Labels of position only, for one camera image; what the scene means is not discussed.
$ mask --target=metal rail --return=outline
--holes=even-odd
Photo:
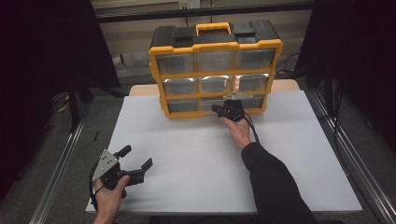
[[[261,5],[261,6],[252,6],[252,7],[196,8],[196,9],[185,9],[185,10],[144,12],[144,13],[100,15],[100,16],[96,16],[95,21],[99,23],[119,22],[119,21],[147,21],[147,20],[186,18],[186,17],[199,17],[199,16],[308,10],[308,9],[313,9],[314,7],[339,6],[340,4],[344,4],[344,3],[345,1],[331,1],[331,2],[323,2],[323,3],[317,3],[313,1],[313,2],[302,2],[302,3]]]
[[[45,222],[50,211],[50,207],[61,184],[61,179],[64,176],[64,170],[69,163],[70,157],[79,139],[85,119],[88,117],[90,107],[91,104],[85,104],[83,106],[81,120],[77,128],[72,133],[70,133],[69,139],[67,140],[66,146],[64,147],[64,152],[62,153],[62,156],[56,165],[52,177],[47,185],[46,191],[41,196],[40,202],[38,203],[38,206],[35,209],[32,218],[30,219],[30,224],[43,224]]]
[[[323,97],[317,91],[313,91],[312,94],[320,111],[324,115],[329,115],[324,105]],[[334,130],[335,119],[328,119],[327,123]],[[387,196],[385,191],[382,190],[367,166],[364,164],[364,161],[361,159],[361,156],[359,155],[356,148],[353,147],[343,128],[340,125],[337,125],[337,130],[337,140],[340,143],[341,148],[346,153],[349,161],[355,168],[364,186],[369,191],[383,218],[387,221],[388,224],[396,224],[396,211],[392,203],[390,202],[389,197]]]

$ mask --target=wrist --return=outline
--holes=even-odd
[[[237,145],[238,145],[239,150],[242,151],[250,143],[251,143],[250,139],[247,137],[247,138],[240,139],[240,141],[238,141]]]
[[[93,224],[112,224],[114,219],[115,217],[113,216],[98,213]]]

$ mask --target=person's arm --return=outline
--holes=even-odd
[[[102,188],[104,185],[103,182],[100,179],[96,180],[95,189],[98,190],[96,192],[98,214],[93,224],[113,223],[120,209],[122,191],[127,186],[129,178],[128,175],[123,176],[113,190]]]
[[[241,157],[250,171],[254,201],[263,223],[317,223],[301,198],[297,185],[285,164],[267,152],[259,143],[249,140],[245,120],[221,121],[229,128]]]

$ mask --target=yellow storage organizer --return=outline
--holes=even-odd
[[[249,113],[262,113],[283,42],[269,21],[197,24],[155,30],[148,52],[160,103],[169,118],[215,114],[234,91]]]

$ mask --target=human hand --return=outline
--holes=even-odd
[[[128,185],[129,178],[128,175],[123,176],[113,190],[106,187],[102,188],[104,185],[102,180],[96,180],[95,189],[99,189],[96,192],[98,214],[93,222],[94,224],[112,223],[114,221],[120,209],[122,191]]]
[[[233,122],[232,120],[221,117],[220,120],[228,127],[230,135],[240,151],[250,144],[250,126],[244,119],[241,119],[238,122]]]

